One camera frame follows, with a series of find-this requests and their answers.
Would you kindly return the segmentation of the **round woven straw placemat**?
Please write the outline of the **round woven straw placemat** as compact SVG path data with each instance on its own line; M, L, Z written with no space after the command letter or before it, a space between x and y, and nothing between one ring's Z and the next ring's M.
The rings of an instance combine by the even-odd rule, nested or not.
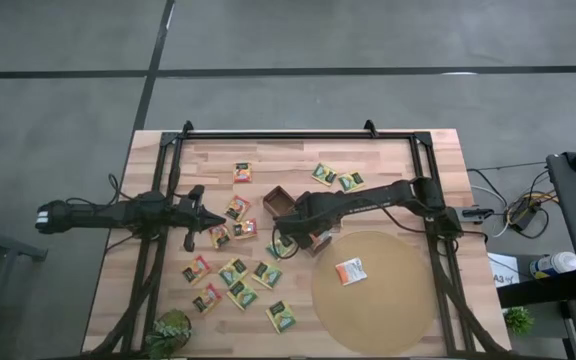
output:
M343 286L335 266L361 259L367 278ZM315 312L344 347L389 356L416 345L437 316L432 272L416 248L376 231L348 234L324 250L313 269Z

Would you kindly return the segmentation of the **small green plant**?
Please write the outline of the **small green plant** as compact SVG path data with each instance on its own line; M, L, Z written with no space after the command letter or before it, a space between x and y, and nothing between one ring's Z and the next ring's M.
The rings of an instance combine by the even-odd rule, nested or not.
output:
M515 335L528 334L534 325L534 318L524 307L511 307L503 313L506 327Z

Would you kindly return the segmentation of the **white paper sheet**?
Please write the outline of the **white paper sheet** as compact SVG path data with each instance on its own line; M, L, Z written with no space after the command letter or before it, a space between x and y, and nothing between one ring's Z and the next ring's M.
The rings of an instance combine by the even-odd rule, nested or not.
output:
M521 281L517 258L508 255L489 253L488 259L497 288L517 284Z

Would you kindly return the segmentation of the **black power adapter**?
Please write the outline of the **black power adapter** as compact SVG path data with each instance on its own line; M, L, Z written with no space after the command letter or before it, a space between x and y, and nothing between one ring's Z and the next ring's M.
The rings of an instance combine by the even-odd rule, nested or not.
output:
M539 206L531 200L522 200L510 214L509 226L516 231L524 231L537 215Z

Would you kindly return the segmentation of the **small black clamp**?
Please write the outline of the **small black clamp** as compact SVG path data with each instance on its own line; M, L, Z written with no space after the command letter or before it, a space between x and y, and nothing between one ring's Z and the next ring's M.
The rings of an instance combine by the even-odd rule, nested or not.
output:
M463 222L481 222L495 214L490 208L464 207L457 210L459 219Z

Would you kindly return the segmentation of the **green yellow tea packet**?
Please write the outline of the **green yellow tea packet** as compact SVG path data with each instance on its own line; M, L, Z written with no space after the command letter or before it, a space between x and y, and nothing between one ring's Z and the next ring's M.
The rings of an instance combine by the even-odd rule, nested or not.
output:
M278 334L285 332L297 323L292 308L284 301L274 303L266 309L265 313Z
M252 273L252 279L268 289L274 289L283 272L272 264L259 262Z
M277 235L271 242L266 246L267 252L275 260L283 260L290 258L295 252L297 244L291 237Z
M219 277L228 288L232 288L237 281L242 280L248 273L248 267L239 258L232 258L218 271Z
M356 191L365 185L363 177L357 171L344 173L339 175L337 179L344 193Z
M323 163L318 163L313 170L311 177L319 183L330 187L337 178L337 172Z
M228 290L227 296L242 311L258 299L257 292L244 281L237 281Z

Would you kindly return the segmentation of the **white blue canister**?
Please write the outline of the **white blue canister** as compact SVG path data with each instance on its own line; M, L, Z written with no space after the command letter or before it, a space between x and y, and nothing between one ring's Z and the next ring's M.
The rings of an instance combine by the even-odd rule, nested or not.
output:
M573 252L558 252L542 256L530 263L529 270L535 279L554 277L559 274L576 271L576 254Z

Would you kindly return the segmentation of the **white Tazo tea packet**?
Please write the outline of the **white Tazo tea packet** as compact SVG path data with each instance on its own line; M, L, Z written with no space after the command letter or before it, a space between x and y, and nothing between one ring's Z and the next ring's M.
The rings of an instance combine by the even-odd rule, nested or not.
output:
M362 261L358 257L337 264L335 270L343 286L351 285L367 278Z

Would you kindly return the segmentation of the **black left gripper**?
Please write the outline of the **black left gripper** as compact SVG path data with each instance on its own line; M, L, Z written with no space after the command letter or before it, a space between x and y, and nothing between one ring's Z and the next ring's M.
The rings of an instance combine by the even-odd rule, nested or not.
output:
M174 194L179 202L175 205L173 224L187 229L183 247L187 252L195 249L195 234L226 223L221 215L215 214L202 206L205 188L203 185L194 186L188 194Z

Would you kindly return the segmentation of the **potted succulent plant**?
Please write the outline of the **potted succulent plant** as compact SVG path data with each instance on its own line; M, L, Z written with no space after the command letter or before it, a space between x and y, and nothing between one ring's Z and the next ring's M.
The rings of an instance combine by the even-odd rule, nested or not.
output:
M192 336L192 325L187 315L178 309L164 313L153 323L146 335L146 350L151 360L170 360Z

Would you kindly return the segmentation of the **wooden compartment tea box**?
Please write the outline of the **wooden compartment tea box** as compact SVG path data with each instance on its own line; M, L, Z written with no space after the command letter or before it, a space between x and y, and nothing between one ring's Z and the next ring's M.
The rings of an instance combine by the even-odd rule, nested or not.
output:
M263 198L264 208L273 217L289 214L293 210L294 205L294 198L281 186L275 187ZM333 236L330 230L325 230L318 236L312 235L312 238L314 240L313 245L304 250L314 257L331 243Z

